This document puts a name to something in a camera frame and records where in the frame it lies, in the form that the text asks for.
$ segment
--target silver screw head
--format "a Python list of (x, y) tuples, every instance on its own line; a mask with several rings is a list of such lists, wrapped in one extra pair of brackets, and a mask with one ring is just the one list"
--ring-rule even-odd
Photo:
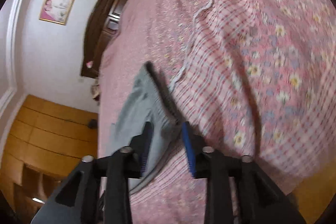
[(132, 152), (132, 148), (130, 146), (124, 146), (120, 149), (121, 153), (130, 153)]
[(212, 146), (204, 146), (202, 150), (204, 153), (212, 153), (213, 151), (215, 151)]
[(253, 162), (253, 158), (250, 155), (244, 155), (241, 157), (241, 161), (245, 163)]
[(84, 157), (82, 157), (82, 161), (83, 162), (92, 162), (95, 158), (93, 156), (90, 155), (86, 155)]

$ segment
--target framed picture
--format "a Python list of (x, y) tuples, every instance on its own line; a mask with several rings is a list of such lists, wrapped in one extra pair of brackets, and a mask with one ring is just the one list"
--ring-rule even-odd
[(44, 0), (40, 20), (65, 25), (73, 2), (74, 0)]

